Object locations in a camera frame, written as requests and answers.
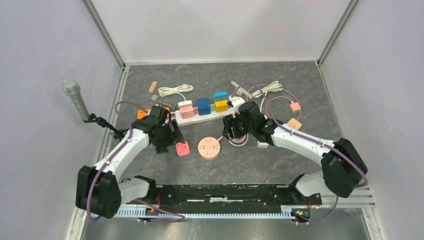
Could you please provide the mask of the round pink socket base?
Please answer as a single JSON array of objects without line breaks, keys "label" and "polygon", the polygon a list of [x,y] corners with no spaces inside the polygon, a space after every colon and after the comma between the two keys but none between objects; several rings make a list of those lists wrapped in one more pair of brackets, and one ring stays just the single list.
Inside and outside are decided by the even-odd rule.
[{"label": "round pink socket base", "polygon": [[220,154],[221,145],[216,138],[205,137],[198,143],[197,150],[203,159],[213,160]]}]

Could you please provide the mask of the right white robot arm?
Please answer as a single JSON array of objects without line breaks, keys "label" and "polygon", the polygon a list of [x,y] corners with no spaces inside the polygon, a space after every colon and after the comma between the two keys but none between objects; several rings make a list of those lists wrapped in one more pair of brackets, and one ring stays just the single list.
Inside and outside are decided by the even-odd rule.
[{"label": "right white robot arm", "polygon": [[260,143],[285,148],[316,163],[320,170],[301,174],[289,189],[289,199],[302,204],[310,196],[330,191],[337,197],[348,198],[354,189],[368,185],[367,166],[353,144],[315,137],[283,123],[265,117],[259,106],[244,100],[229,100],[230,114],[223,118],[223,136],[229,140],[251,135]]}]

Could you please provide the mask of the pink folding extension socket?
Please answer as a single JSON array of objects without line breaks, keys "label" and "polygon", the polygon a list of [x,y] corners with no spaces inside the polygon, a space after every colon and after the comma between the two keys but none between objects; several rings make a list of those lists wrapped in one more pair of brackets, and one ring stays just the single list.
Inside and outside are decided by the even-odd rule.
[{"label": "pink folding extension socket", "polygon": [[175,144],[176,153],[180,157],[184,157],[190,154],[190,146],[187,141],[184,142],[177,142]]}]

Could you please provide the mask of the long white power strip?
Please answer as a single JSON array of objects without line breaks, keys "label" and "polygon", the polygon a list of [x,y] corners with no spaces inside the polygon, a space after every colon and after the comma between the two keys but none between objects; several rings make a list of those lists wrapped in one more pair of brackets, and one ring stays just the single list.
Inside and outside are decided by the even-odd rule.
[{"label": "long white power strip", "polygon": [[225,117],[227,115],[232,114],[230,112],[230,110],[232,110],[230,107],[228,107],[228,111],[226,111],[226,112],[217,113],[215,111],[215,102],[210,102],[211,113],[208,114],[208,115],[199,115],[197,104],[196,104],[196,106],[194,106],[194,104],[192,103],[192,106],[193,106],[193,110],[194,110],[194,117],[193,118],[182,119],[178,106],[177,106],[177,110],[172,113],[173,118],[176,120],[176,122],[178,123],[178,125],[180,127],[191,125],[191,124],[197,124],[197,123],[203,123],[203,122],[218,120],[218,119],[222,119],[223,117]]}]

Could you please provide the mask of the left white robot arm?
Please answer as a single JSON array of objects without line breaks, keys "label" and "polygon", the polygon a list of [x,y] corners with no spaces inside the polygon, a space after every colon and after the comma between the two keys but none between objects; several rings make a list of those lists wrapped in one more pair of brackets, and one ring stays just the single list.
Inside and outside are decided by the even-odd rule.
[{"label": "left white robot arm", "polygon": [[148,146],[157,154],[182,143],[184,137],[169,110],[153,106],[150,113],[134,121],[115,148],[94,166],[83,166],[77,175],[75,205],[88,214],[112,218],[120,206],[136,199],[145,204],[157,198],[154,180],[134,177],[120,183],[119,179],[135,157]]}]

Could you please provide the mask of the light blue adapter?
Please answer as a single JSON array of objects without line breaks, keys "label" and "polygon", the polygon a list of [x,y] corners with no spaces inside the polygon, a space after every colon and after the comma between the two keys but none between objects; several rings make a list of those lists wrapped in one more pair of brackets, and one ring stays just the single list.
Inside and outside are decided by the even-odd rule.
[{"label": "light blue adapter", "polygon": [[226,91],[217,92],[213,95],[214,102],[227,101],[229,99],[229,95]]}]

